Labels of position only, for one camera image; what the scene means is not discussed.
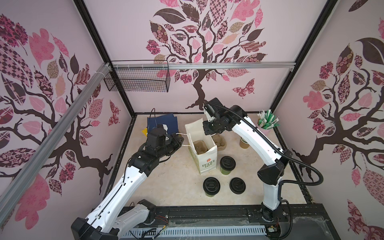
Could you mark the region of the pulp cup carrier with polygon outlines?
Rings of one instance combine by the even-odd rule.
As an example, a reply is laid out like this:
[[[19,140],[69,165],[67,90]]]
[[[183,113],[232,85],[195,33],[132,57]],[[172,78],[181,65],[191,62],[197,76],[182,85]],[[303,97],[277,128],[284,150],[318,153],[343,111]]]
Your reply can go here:
[[[208,151],[207,145],[205,144],[204,141],[195,141],[193,142],[195,150],[197,155],[202,155]]]

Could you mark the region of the white illustrated paper bag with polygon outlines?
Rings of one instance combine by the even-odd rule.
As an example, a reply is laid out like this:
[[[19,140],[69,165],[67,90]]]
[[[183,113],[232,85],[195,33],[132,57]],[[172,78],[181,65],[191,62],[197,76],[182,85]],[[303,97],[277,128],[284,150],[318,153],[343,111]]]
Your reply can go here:
[[[200,175],[217,167],[218,147],[211,135],[205,135],[203,119],[185,125],[186,132],[178,133],[188,139],[188,147]]]

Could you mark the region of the black cup lid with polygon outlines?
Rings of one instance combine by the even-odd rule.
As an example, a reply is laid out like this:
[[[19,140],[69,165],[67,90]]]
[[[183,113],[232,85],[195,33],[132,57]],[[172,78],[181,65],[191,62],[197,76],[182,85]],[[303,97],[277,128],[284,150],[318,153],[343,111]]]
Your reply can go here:
[[[218,179],[208,177],[203,182],[203,190],[205,193],[218,193],[221,189],[221,184]]]
[[[230,156],[224,156],[220,160],[220,168],[224,171],[233,171],[236,167],[236,161]]]

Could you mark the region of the green paper coffee cup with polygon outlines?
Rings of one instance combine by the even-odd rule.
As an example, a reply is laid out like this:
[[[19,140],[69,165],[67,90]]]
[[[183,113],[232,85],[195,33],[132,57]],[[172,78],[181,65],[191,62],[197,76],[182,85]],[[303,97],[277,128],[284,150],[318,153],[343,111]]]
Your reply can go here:
[[[229,175],[233,170],[226,170],[226,169],[220,168],[220,171],[223,175]]]

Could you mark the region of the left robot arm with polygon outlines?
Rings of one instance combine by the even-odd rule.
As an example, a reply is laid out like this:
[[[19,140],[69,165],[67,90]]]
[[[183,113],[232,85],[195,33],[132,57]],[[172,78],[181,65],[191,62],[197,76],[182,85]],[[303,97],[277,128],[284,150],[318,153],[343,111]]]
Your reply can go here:
[[[135,226],[144,223],[154,205],[146,200],[122,214],[133,193],[159,165],[160,159],[179,150],[184,138],[169,134],[159,126],[147,134],[147,140],[128,161],[123,176],[86,218],[77,218],[71,225],[76,240],[118,240]]]

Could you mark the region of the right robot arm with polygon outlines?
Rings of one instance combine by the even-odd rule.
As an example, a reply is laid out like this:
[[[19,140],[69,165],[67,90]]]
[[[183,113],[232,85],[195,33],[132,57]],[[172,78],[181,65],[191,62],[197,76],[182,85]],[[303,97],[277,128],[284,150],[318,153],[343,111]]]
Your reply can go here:
[[[323,183],[324,177],[319,170],[288,156],[287,151],[275,145],[256,127],[241,107],[234,105],[227,108],[214,98],[204,102],[203,111],[207,116],[207,120],[203,122],[205,135],[233,131],[243,138],[263,160],[264,165],[259,169],[258,177],[263,182],[264,188],[261,205],[264,221],[270,223],[276,221],[278,208],[282,202],[287,202],[281,198],[284,184],[318,186]],[[316,182],[283,180],[285,168],[289,162],[310,169],[319,179]]]

